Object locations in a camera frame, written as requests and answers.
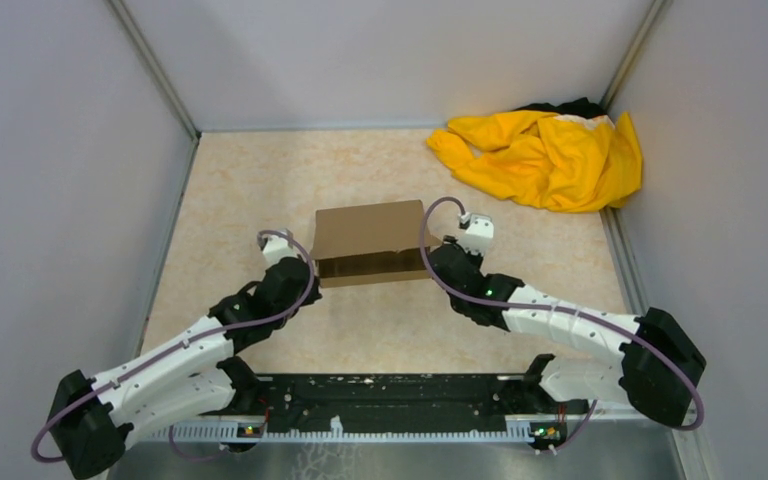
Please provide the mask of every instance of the yellow fabric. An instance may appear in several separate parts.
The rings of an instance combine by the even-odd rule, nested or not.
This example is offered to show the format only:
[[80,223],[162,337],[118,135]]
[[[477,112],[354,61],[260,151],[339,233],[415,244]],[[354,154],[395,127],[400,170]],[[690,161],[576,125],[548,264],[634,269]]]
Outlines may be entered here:
[[[643,155],[628,114],[613,128],[585,120],[517,111],[459,117],[428,146],[458,180],[494,197],[554,212],[622,207],[642,182]],[[484,152],[475,158],[467,142]]]

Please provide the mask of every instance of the cardboard box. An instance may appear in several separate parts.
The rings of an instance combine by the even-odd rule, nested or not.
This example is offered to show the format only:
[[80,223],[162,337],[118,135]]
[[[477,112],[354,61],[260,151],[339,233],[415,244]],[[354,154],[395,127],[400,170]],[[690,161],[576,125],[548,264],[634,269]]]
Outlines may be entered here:
[[[419,200],[316,211],[311,255],[323,288],[428,278],[419,254]],[[429,250],[441,242],[425,231]]]

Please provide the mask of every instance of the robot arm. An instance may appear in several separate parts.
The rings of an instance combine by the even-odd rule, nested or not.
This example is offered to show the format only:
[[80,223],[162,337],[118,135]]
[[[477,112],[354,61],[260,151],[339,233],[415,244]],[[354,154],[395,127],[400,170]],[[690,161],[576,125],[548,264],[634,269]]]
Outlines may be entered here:
[[[269,265],[262,281],[222,299],[186,331],[128,363],[89,379],[78,370],[60,381],[49,419],[97,394],[51,428],[75,478],[103,472],[141,438],[178,421],[223,409],[263,413],[257,377],[235,355],[284,326],[295,312],[279,321],[257,319],[292,307],[305,293],[310,270],[285,238],[265,236],[260,247]],[[301,305],[320,298],[314,277]]]
[[[639,337],[652,345],[696,386],[705,359],[670,314],[655,308],[643,316],[602,312],[548,295],[518,278],[484,275],[481,264],[493,238],[493,222],[466,213],[459,223],[464,234],[446,237],[428,255],[439,280],[455,290],[449,297],[456,312],[479,325],[541,335],[590,354],[592,360],[549,356],[536,362],[541,370],[531,373],[541,375],[540,387],[553,400],[627,403],[656,422],[681,426],[691,393],[652,351],[629,341]],[[482,305],[476,299],[508,305]]]

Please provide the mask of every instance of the yellow jacket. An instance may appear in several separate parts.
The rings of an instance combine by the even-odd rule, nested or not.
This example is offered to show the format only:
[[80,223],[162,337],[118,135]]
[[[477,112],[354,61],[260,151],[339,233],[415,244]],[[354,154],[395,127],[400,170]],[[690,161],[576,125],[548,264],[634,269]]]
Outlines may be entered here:
[[[522,110],[458,117],[428,146],[458,180],[494,197],[554,212],[621,207],[640,189],[643,155],[631,118]],[[475,158],[466,142],[484,152]]]

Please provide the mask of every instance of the gray floor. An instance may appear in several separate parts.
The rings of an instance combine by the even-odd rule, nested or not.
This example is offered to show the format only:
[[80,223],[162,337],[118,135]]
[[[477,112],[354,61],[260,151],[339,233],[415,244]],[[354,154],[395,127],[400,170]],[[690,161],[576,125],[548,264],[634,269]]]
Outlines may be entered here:
[[[184,445],[197,454],[202,446]],[[110,480],[189,479],[683,479],[670,433],[652,423],[593,423],[557,457],[521,445],[260,445],[210,463],[178,458],[168,445],[143,443]],[[204,453],[215,452],[215,446]]]

